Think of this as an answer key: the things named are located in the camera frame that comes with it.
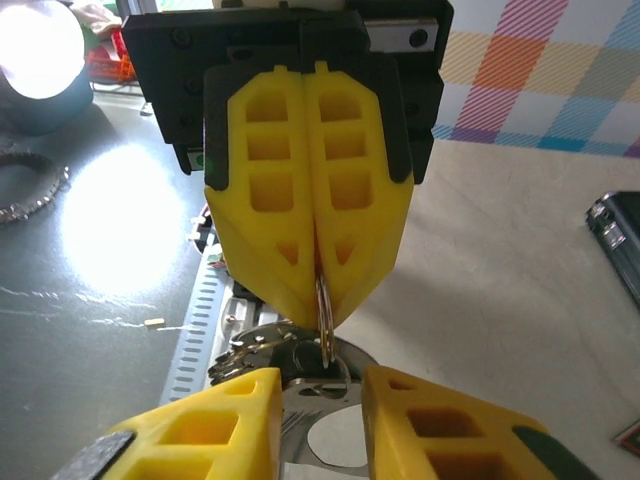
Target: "checkered cloth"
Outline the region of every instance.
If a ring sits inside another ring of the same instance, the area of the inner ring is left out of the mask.
[[[640,158],[640,0],[453,0],[436,138]]]

